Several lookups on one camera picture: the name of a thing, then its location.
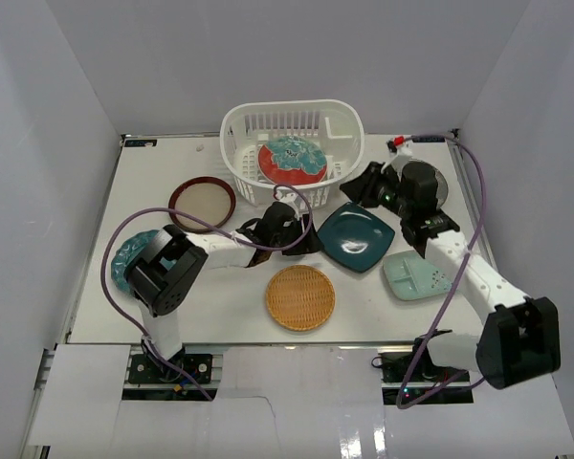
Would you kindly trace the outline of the red and teal round plate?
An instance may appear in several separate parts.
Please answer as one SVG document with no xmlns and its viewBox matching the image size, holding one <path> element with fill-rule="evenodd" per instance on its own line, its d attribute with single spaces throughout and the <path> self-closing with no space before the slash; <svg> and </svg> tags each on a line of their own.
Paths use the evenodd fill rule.
<svg viewBox="0 0 574 459">
<path fill-rule="evenodd" d="M 323 180 L 328 163 L 321 148 L 302 137 L 284 136 L 264 143 L 258 151 L 261 174 L 275 184 L 306 186 Z"/>
</svg>

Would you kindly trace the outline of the dark teal square plate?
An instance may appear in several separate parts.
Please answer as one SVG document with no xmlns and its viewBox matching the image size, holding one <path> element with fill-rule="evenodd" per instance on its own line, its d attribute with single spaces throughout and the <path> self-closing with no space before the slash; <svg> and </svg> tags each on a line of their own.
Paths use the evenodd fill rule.
<svg viewBox="0 0 574 459">
<path fill-rule="evenodd" d="M 354 273 L 366 273 L 386 254 L 395 230 L 368 210 L 346 203 L 337 208 L 317 231 L 323 252 Z"/>
</svg>

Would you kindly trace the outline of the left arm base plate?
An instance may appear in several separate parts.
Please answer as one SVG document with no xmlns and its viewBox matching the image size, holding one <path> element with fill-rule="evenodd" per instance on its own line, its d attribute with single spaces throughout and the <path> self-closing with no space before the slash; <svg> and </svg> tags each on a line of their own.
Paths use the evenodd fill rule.
<svg viewBox="0 0 574 459">
<path fill-rule="evenodd" d="M 172 362 L 200 384 L 210 383 L 212 363 L 212 354 L 184 354 Z M 188 379 L 160 361 L 145 354 L 135 354 L 130 359 L 126 381 L 130 384 L 176 384 L 187 383 Z"/>
</svg>

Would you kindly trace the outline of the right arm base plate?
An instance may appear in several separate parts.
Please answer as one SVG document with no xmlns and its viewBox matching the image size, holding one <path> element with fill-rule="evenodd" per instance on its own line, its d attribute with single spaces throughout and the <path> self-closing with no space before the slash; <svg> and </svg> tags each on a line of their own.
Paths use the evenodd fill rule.
<svg viewBox="0 0 574 459">
<path fill-rule="evenodd" d="M 408 353 L 381 353 L 375 356 L 370 364 L 373 368 L 381 371 L 382 386 L 397 388 L 406 376 L 411 357 Z M 413 371 L 409 383 L 423 387 L 439 385 L 457 374 L 456 369 L 440 367 L 423 371 L 421 363 Z"/>
</svg>

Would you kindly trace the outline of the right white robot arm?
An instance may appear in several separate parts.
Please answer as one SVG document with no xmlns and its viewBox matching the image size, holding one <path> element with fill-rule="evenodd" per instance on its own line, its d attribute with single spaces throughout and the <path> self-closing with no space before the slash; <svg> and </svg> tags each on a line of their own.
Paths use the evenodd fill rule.
<svg viewBox="0 0 574 459">
<path fill-rule="evenodd" d="M 533 298 L 474 252 L 455 221 L 437 204 L 431 165 L 413 162 L 396 172 L 370 163 L 340 190 L 363 208 L 384 207 L 400 219 L 404 239 L 452 279 L 482 323 L 479 336 L 441 331 L 435 320 L 417 339 L 408 371 L 432 382 L 448 367 L 480 374 L 495 389 L 551 374 L 561 367 L 559 314 L 547 297 Z"/>
</svg>

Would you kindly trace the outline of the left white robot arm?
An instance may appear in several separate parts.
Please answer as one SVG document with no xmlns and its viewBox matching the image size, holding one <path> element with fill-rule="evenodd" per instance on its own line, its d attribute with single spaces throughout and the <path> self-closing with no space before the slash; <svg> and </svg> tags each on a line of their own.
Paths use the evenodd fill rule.
<svg viewBox="0 0 574 459">
<path fill-rule="evenodd" d="M 177 379 L 183 370 L 183 349 L 177 308 L 184 302 L 198 275 L 222 268 L 252 268 L 275 251 L 301 256 L 321 251 L 312 216 L 295 207 L 272 203 L 260 218 L 251 219 L 228 233 L 184 232 L 175 225 L 160 229 L 130 261 L 124 278 L 141 303 L 144 345 L 154 353 L 150 370 L 161 381 Z"/>
</svg>

